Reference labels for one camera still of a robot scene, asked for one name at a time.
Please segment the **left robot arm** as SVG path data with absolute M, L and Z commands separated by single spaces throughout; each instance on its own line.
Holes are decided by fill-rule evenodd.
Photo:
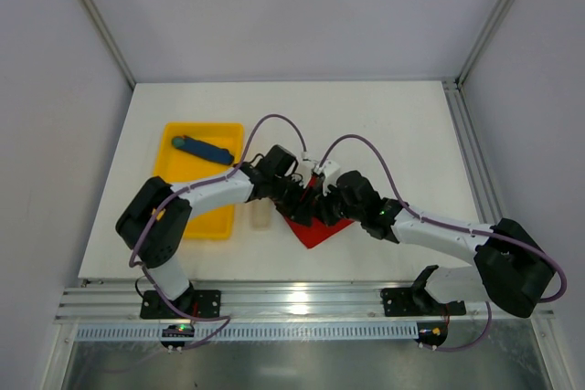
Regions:
M 195 289 L 176 252 L 189 221 L 224 206 L 259 199 L 285 204 L 303 194 L 316 161 L 297 158 L 280 145 L 249 162 L 190 183 L 149 178 L 126 207 L 115 231 L 131 250 L 129 265 L 146 271 L 154 291 L 172 314 L 195 316 Z

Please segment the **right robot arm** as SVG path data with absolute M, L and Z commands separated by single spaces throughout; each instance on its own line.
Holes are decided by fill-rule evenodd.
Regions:
M 358 171 L 342 174 L 318 195 L 314 214 L 328 226 L 352 220 L 375 239 L 430 248 L 466 262 L 470 283 L 484 288 L 479 299 L 519 318 L 531 316 L 558 272 L 516 221 L 503 218 L 489 225 L 433 218 L 380 196 Z

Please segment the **red paper napkin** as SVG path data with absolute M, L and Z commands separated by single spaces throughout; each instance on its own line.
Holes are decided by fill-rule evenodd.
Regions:
M 315 198 L 322 193 L 321 189 L 316 185 L 316 179 L 314 175 L 312 175 L 308 181 L 307 186 L 311 186 L 314 189 L 314 200 Z M 336 226 L 327 227 L 321 221 L 319 221 L 315 216 L 313 217 L 313 223 L 310 226 L 302 226 L 293 221 L 286 219 L 282 216 L 291 229 L 291 231 L 295 234 L 298 240 L 307 248 L 312 249 L 318 246 L 319 244 L 323 243 L 330 237 L 338 234 L 345 228 L 354 224 L 354 221 L 342 221 L 338 223 Z

